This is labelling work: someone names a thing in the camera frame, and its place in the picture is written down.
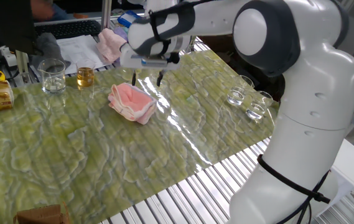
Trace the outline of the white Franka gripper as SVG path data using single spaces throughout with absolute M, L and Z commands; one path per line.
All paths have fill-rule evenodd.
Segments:
M 159 69 L 156 85 L 160 86 L 164 77 L 165 70 L 175 70 L 179 67 L 180 55 L 178 52 L 172 52 L 162 56 L 142 56 L 138 55 L 131 46 L 126 43 L 120 48 L 120 64 L 126 68 L 139 69 Z M 136 72 L 133 72 L 131 84 L 136 85 Z

